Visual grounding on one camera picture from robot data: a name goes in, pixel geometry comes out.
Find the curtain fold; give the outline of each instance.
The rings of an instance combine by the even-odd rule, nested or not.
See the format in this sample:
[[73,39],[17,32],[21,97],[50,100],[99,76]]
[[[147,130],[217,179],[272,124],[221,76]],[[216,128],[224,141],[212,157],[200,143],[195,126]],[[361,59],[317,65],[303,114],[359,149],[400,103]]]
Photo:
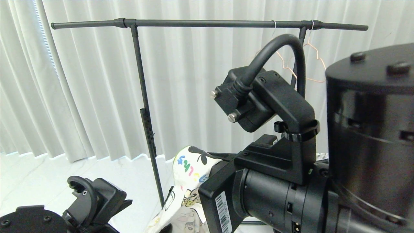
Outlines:
[[[321,29],[305,43],[326,66],[353,52],[414,42],[414,1],[108,0],[0,1],[0,144],[5,152],[33,151],[69,161],[96,156],[130,159],[148,153],[143,108],[129,29],[51,30],[51,22],[137,19],[317,19],[366,24],[366,32]],[[173,157],[194,145],[236,153],[262,134],[231,124],[209,93],[232,68],[248,65],[273,37],[298,29],[140,27],[139,40],[158,154]],[[317,51],[305,46],[306,75],[324,80]],[[280,54],[293,67],[290,48]],[[290,81],[275,55],[265,65]],[[326,84],[307,80],[306,99],[321,123],[317,151],[327,153]]]

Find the clothing rack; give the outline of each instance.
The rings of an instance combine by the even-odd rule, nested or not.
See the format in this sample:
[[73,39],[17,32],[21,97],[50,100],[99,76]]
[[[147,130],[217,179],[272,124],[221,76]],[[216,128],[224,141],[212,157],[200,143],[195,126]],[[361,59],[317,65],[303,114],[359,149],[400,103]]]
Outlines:
[[[87,22],[67,22],[51,23],[52,29],[78,28],[78,27],[119,27],[130,28],[132,41],[134,43],[135,57],[137,60],[138,75],[141,85],[142,99],[144,108],[140,109],[142,123],[144,126],[145,137],[147,140],[149,157],[151,159],[155,182],[158,190],[161,207],[165,200],[162,192],[161,181],[159,178],[158,167],[156,164],[156,148],[154,144],[154,133],[152,131],[151,116],[149,113],[147,88],[145,85],[144,69],[142,65],[141,50],[138,40],[138,27],[232,27],[232,28],[297,28],[299,30],[299,40],[303,45],[307,30],[318,29],[340,29],[353,31],[366,31],[368,26],[356,24],[337,24],[324,23],[319,20],[302,21],[261,21],[261,20],[169,20],[169,19],[126,19],[118,18],[104,21]],[[295,86],[296,78],[292,76],[291,85]]]

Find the white label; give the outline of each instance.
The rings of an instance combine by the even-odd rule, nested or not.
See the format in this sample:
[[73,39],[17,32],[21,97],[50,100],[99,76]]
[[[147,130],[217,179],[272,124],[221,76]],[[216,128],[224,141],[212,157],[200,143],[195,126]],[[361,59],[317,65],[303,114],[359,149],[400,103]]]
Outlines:
[[231,233],[233,229],[231,227],[229,206],[227,205],[226,193],[224,191],[216,197],[216,206],[219,213],[221,231],[223,233]]

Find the white marble floor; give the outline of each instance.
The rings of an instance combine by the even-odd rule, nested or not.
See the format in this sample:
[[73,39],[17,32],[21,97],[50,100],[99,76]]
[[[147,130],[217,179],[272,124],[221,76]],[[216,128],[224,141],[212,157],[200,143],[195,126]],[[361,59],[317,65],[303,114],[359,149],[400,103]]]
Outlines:
[[[174,183],[171,160],[158,156],[157,164],[166,196]],[[91,180],[102,177],[127,192],[127,199],[132,199],[133,204],[110,221],[121,233],[142,232],[161,208],[146,155],[134,160],[89,158],[71,164],[64,155],[50,159],[47,155],[34,157],[28,153],[0,155],[0,216],[29,205],[45,205],[45,209],[63,213],[75,200],[66,182],[71,175]],[[235,232],[273,233],[269,226],[240,226]]]

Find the garment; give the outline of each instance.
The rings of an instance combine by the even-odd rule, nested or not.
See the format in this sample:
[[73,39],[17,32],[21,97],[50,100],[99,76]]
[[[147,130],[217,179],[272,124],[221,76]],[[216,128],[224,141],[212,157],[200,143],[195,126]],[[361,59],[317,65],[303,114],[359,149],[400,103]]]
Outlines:
[[150,221],[145,233],[159,233],[172,225],[172,233],[208,233],[198,188],[220,162],[194,146],[182,149],[173,161],[174,187],[164,208]]

